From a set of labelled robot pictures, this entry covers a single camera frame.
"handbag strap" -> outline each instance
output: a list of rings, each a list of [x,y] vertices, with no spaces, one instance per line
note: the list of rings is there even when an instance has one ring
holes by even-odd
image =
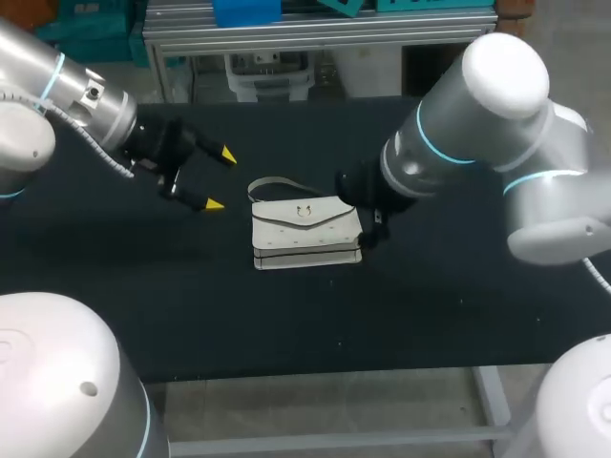
[[[255,179],[252,183],[248,185],[248,190],[247,190],[248,199],[253,203],[265,202],[265,200],[261,198],[253,198],[252,192],[257,188],[261,188],[262,186],[267,186],[268,184],[282,184],[284,186],[289,186],[294,189],[299,189],[300,191],[305,191],[317,198],[321,198],[322,196],[324,196],[324,194],[320,192],[318,189],[311,188],[309,186],[305,186],[301,183],[298,183],[297,181],[293,181],[292,179],[288,179],[284,177],[263,177],[263,178]]]

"metal frame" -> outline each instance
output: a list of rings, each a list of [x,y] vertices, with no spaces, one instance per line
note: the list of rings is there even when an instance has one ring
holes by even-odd
[[[288,12],[282,22],[219,28],[211,0],[151,0],[144,41],[156,85],[173,101],[166,57],[239,52],[312,51],[370,45],[468,43],[492,31],[492,8],[376,12],[355,18],[328,12]]]
[[[311,434],[171,444],[173,458],[198,458],[267,451],[360,448],[492,441],[495,458],[523,458],[536,437],[535,398],[540,381],[531,388],[515,421],[496,366],[474,367],[475,382],[489,425],[449,429],[380,431],[348,434]]]

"white handbag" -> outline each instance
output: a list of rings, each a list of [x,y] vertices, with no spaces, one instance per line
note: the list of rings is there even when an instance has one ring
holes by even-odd
[[[252,204],[252,245],[260,270],[356,263],[362,260],[358,213],[337,197],[262,201],[251,192],[284,184],[318,194],[282,177],[265,177],[248,186]]]

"cable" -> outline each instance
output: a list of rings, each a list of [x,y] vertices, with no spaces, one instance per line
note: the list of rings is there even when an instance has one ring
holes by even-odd
[[[83,129],[81,126],[79,126],[78,123],[72,117],[70,117],[66,112],[64,112],[60,108],[57,108],[53,104],[48,104],[48,106],[46,108],[50,112],[53,112],[56,115],[58,115],[59,117],[61,117],[69,126],[71,126],[73,129],[75,129],[83,138],[85,138],[85,141],[87,141],[87,143],[89,143],[89,145],[94,149],[94,151],[97,153],[97,155],[100,156],[104,160],[104,162],[106,162],[113,169],[115,169],[116,172],[118,172],[120,175],[122,175],[122,176],[124,176],[126,178],[133,178],[134,177],[134,174],[132,172],[127,170],[121,164],[116,162],[112,157],[110,157],[108,155],[108,153],[106,153],[102,149],[102,147],[99,146],[99,144],[95,141],[95,139],[91,135],[89,135],[89,133],[85,129]]]
[[[599,285],[602,286],[602,289],[604,289],[607,293],[611,294],[611,284],[609,284],[607,280],[604,279],[604,277],[600,274],[599,270],[594,266],[592,261],[590,261],[588,258],[583,258],[582,261],[585,264],[585,268],[588,269],[588,272],[590,272],[590,274],[592,274],[592,277],[594,277],[594,280],[596,280]]]
[[[126,178],[134,177],[134,174],[132,172],[130,172],[128,169],[126,169],[121,164],[116,162],[112,157],[110,157],[108,153],[106,153],[102,149],[102,147],[99,146],[99,144],[95,141],[95,139],[85,129],[79,126],[78,123],[71,116],[69,116],[66,112],[64,112],[60,108],[53,105],[50,100],[41,100],[37,97],[34,97],[33,95],[27,94],[19,90],[18,88],[15,88],[15,89],[16,91],[14,89],[9,89],[7,91],[6,86],[0,87],[0,101],[9,100],[9,101],[22,102],[22,103],[25,101],[25,102],[28,102],[34,105],[42,106],[47,111],[55,113],[64,122],[66,122],[70,127],[72,127],[79,135],[81,135],[85,139],[85,141],[87,141],[89,146],[91,146],[92,149],[97,153],[97,155],[100,156],[102,160],[104,160],[104,162],[110,165],[117,173],[119,173],[120,175]]]

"handbag flap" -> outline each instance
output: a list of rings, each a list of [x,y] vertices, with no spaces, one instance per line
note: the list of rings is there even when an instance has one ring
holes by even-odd
[[[343,203],[337,197],[299,198],[252,204],[254,218],[299,227],[316,226],[355,211],[354,207]]]

